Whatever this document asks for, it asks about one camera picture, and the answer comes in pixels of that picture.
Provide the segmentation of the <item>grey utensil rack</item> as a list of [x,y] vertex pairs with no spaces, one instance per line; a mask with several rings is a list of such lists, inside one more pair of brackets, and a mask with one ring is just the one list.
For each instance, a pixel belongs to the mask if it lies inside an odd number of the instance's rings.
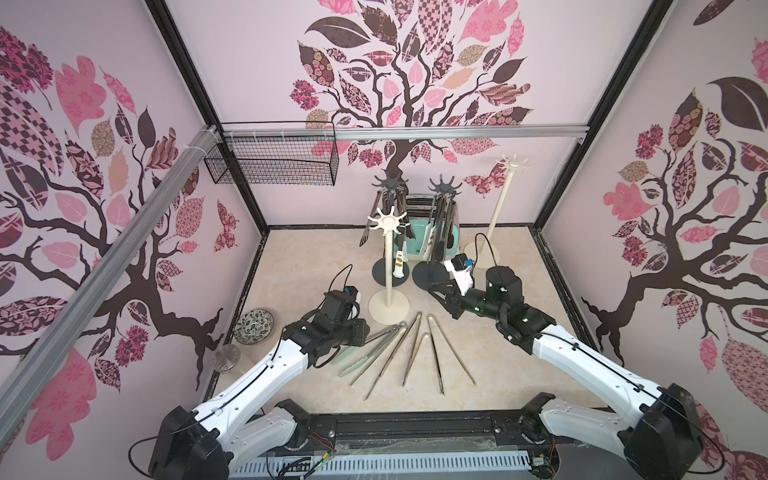
[[[440,195],[446,195],[449,194],[455,194],[455,200],[456,196],[460,194],[459,189],[462,185],[461,182],[454,183],[455,177],[452,176],[448,182],[445,182],[443,179],[443,176],[439,176],[439,182],[435,183],[433,180],[430,180],[430,190],[435,193],[435,196],[437,197],[437,205],[438,205],[438,197]],[[450,259],[451,257],[444,257],[437,262],[434,262],[432,260],[432,249],[434,244],[434,228],[432,230],[432,242],[431,242],[431,252],[430,252],[430,259],[428,261],[422,261],[418,263],[414,269],[412,270],[412,278],[414,280],[414,283],[422,290],[427,291],[428,288],[433,283],[438,282],[445,282],[450,279],[450,275],[447,272],[446,268],[443,265],[443,262],[445,260]]]

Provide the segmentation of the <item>green silicone tip tongs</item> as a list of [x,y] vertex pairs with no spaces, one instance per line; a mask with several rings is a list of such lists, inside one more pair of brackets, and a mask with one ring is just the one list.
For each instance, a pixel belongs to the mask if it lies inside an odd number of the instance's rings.
[[345,367],[340,372],[338,377],[345,378],[355,374],[355,377],[351,380],[351,385],[353,385],[373,365],[373,363],[392,344],[392,342],[405,331],[406,326],[406,322],[401,321],[388,327],[381,340],[364,356],[355,360],[351,365]]

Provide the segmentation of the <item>steel tongs white tips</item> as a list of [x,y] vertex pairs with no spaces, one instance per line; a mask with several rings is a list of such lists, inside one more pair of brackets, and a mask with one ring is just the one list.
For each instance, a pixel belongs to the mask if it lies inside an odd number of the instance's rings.
[[421,253],[420,253],[420,258],[422,261],[427,261],[429,258],[429,254],[431,252],[432,230],[434,228],[436,206],[437,206],[437,197],[433,196],[431,206],[430,206],[429,216],[426,220],[425,228],[424,228],[424,238],[422,241],[422,247],[421,247]]

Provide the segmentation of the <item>cream utensil rack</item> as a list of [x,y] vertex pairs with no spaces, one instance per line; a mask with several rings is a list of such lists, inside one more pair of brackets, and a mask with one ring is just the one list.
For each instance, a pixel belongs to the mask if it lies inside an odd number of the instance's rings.
[[382,325],[394,325],[406,319],[410,304],[407,297],[393,286],[394,269],[394,235],[404,225],[391,207],[387,214],[378,209],[377,215],[371,218],[373,230],[381,230],[384,237],[384,279],[385,288],[375,293],[368,304],[370,317]]
[[477,247],[477,252],[472,256],[478,268],[485,269],[495,265],[494,254],[491,252],[490,239],[496,228],[499,216],[504,206],[512,179],[516,173],[528,170],[528,159],[519,160],[517,155],[511,158],[503,156],[486,176],[473,175],[466,177],[464,182],[472,186],[475,191],[485,197],[494,189],[499,190],[491,220],[485,232],[483,244]]

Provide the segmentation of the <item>white handled tongs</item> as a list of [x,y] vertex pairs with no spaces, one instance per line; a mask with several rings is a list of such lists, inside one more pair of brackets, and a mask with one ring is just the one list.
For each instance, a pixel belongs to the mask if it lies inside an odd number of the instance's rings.
[[394,257],[394,269],[393,277],[396,279],[405,279],[405,264],[406,264],[406,236],[404,234],[399,235],[394,240],[395,257]]

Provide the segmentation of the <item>black silicone tip tongs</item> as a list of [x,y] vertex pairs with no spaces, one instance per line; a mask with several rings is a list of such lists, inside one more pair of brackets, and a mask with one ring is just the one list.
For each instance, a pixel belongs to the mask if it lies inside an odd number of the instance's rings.
[[397,189],[395,191],[395,211],[396,215],[400,217],[401,223],[404,225],[404,235],[408,239],[413,239],[415,234],[411,227],[411,221],[407,208],[407,193],[402,189]]

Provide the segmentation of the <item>black nylon tongs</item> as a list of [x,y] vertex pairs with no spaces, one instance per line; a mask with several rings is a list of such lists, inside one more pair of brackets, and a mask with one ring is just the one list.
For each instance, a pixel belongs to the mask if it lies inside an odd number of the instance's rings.
[[448,256],[449,250],[453,247],[455,244],[455,235],[454,235],[454,222],[457,212],[457,205],[455,200],[455,194],[449,194],[446,197],[446,209],[445,209],[445,218],[443,222],[443,231],[441,234],[441,245],[442,245],[442,251],[444,254],[444,257]]

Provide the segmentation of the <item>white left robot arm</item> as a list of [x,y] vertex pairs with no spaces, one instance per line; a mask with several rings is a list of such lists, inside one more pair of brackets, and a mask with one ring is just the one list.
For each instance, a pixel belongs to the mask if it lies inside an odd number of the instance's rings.
[[370,332],[353,287],[325,293],[321,304],[288,324],[277,344],[239,379],[197,407],[163,419],[144,474],[151,479],[227,479],[273,448],[300,447],[309,414],[292,400],[263,407],[284,385],[322,368]]

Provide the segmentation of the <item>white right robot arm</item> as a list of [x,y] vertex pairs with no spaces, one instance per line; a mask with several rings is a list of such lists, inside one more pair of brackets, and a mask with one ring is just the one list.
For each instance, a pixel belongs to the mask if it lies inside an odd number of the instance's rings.
[[572,405],[541,392],[522,409],[522,436],[533,444],[568,437],[615,454],[644,479],[681,479],[704,450],[695,401],[677,384],[662,387],[585,345],[551,316],[525,302],[522,281],[507,266],[474,285],[470,261],[448,262],[450,280],[429,293],[452,318],[473,313],[494,321],[504,339],[569,375],[606,405]]

